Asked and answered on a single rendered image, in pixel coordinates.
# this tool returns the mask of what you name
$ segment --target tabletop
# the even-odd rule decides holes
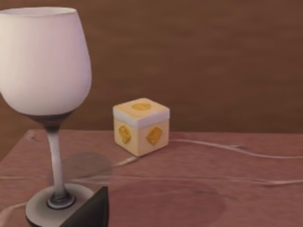
[[[303,179],[303,159],[256,157],[232,151],[241,148],[269,156],[299,156],[303,155],[303,135],[171,132],[170,139],[167,147],[114,168],[109,181],[83,183],[95,191],[103,184],[109,185],[110,227],[303,224],[303,183],[272,186],[256,180]],[[99,153],[113,165],[133,158],[114,143],[112,131],[62,130],[60,143],[69,183],[85,172],[81,168],[77,171],[74,162],[71,167],[72,157]],[[213,147],[213,143],[231,149]],[[46,134],[30,130],[0,163],[0,210],[26,202],[51,184],[50,176]],[[5,225],[15,226],[27,226],[24,207],[14,210]]]

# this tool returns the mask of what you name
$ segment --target box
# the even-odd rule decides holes
[[[147,98],[113,107],[115,142],[139,157],[169,142],[169,108]]]

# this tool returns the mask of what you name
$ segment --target yellow decoration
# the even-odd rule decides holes
[[[146,136],[147,141],[155,146],[162,136],[162,130],[158,127],[154,127]]]
[[[137,103],[137,104],[132,105],[132,108],[134,110],[139,110],[139,111],[149,110],[151,108],[151,105],[148,103]]]
[[[122,125],[120,128],[119,128],[119,134],[122,138],[122,142],[124,144],[128,144],[129,141],[131,141],[131,133],[129,131],[129,129],[125,126],[125,125]]]

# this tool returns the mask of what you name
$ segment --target pink marble surface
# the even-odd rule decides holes
[[[49,186],[50,152],[44,131],[24,136],[0,163],[0,210],[25,202]],[[243,145],[269,155],[303,155],[303,135],[172,132],[171,138]],[[98,152],[112,163],[131,155],[115,145],[111,131],[62,131],[62,159]],[[166,148],[116,168],[111,177],[111,227],[298,227],[303,224],[303,184],[261,187],[224,176],[303,179],[303,159],[251,157],[219,148],[171,142]],[[87,184],[96,190],[98,186]],[[7,227],[25,227],[24,208]]]

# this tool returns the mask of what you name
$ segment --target yellow box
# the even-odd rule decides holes
[[[115,142],[139,157],[169,142],[169,108],[147,98],[113,107]]]

